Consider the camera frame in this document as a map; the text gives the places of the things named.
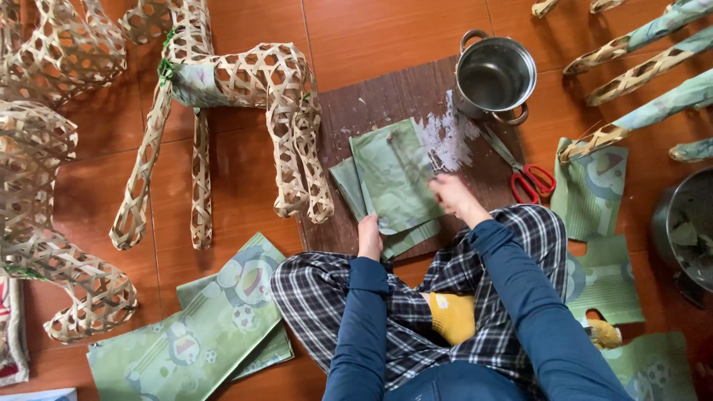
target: glue residue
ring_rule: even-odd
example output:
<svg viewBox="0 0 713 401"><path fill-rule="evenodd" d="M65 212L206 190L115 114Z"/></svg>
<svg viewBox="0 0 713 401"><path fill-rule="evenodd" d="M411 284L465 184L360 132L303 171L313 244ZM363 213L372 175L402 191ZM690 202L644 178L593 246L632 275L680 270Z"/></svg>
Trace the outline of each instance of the glue residue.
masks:
<svg viewBox="0 0 713 401"><path fill-rule="evenodd" d="M416 122L416 130L431 157L439 159L434 160L434 164L442 166L443 170L457 171L463 164L473 165L466 139L478 138L480 131L456 112L453 91L446 92L446 114L435 116L430 113L425 122L422 119Z"/></svg>

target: wooden board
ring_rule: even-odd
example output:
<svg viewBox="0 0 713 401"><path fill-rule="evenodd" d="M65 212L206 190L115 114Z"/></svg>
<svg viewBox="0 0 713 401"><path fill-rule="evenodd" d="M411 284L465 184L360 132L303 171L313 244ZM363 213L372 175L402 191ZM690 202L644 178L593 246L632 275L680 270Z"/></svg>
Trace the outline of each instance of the wooden board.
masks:
<svg viewBox="0 0 713 401"><path fill-rule="evenodd" d="M297 215L303 250L357 254L357 222L337 188L329 168L352 155L349 137L414 117L428 120L429 114L444 115L446 91L455 79L456 56L384 74L368 81L319 94L322 126L317 154L322 162L334 199L334 215L323 224L313 224L304 212ZM523 160L518 132L502 124L490 124L519 161ZM458 173L488 210L515 203L510 190L512 168L482 137L466 142L472 166ZM441 218L439 235L401 254L397 260L434 252L448 245L465 225L453 216Z"/></svg>

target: hand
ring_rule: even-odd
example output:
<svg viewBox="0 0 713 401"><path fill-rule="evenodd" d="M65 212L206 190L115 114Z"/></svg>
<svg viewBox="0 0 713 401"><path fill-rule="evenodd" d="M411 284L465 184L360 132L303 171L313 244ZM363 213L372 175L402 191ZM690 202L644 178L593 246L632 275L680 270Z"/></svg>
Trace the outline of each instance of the hand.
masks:
<svg viewBox="0 0 713 401"><path fill-rule="evenodd" d="M366 258L379 261L384 243L379 234L379 218L368 215L359 222L359 254Z"/></svg>
<svg viewBox="0 0 713 401"><path fill-rule="evenodd" d="M482 221L492 219L490 213L456 176L438 174L429 182L429 188L446 213L455 214L470 228L475 228Z"/></svg>

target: scissors handle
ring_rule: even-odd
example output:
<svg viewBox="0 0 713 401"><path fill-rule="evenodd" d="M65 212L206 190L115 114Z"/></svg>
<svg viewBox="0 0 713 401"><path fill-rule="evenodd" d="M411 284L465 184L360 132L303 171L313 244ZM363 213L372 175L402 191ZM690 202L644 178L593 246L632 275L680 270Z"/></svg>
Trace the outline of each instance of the scissors handle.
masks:
<svg viewBox="0 0 713 401"><path fill-rule="evenodd" d="M546 181L543 181L539 176L536 176L532 170L537 170L540 173L542 173L545 177L547 177ZM540 192L543 195L547 195L548 193L552 192L555 190L555 187L557 186L557 181L555 181L555 178L552 177L552 174L549 174L547 171L545 171L544 168L540 166L536 166L534 164L525 164L523 166L523 173L532 180L532 182L537 186L537 188L540 190Z"/></svg>
<svg viewBox="0 0 713 401"><path fill-rule="evenodd" d="M525 192L530 196L529 202L525 202L520 197L520 194L518 193L517 189L518 186L516 185L517 183L520 183L520 186L523 187ZM510 177L510 188L513 190L513 195L515 196L515 200L518 201L518 203L538 204L540 202L540 194L535 191L532 185L530 185L530 183L520 173L514 173L513 176Z"/></svg>

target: blue sleeve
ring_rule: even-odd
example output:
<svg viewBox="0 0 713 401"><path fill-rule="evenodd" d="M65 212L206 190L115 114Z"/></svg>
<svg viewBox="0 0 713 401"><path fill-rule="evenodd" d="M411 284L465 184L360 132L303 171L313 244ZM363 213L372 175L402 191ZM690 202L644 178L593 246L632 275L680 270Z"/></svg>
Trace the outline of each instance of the blue sleeve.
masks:
<svg viewBox="0 0 713 401"><path fill-rule="evenodd" d="M351 262L349 292L329 366L323 401L381 401L386 374L386 301L389 284L381 263Z"/></svg>
<svg viewBox="0 0 713 401"><path fill-rule="evenodd" d="M471 245L515 323L518 339L550 401L631 400L545 273L513 240L509 229L486 220L471 232Z"/></svg>

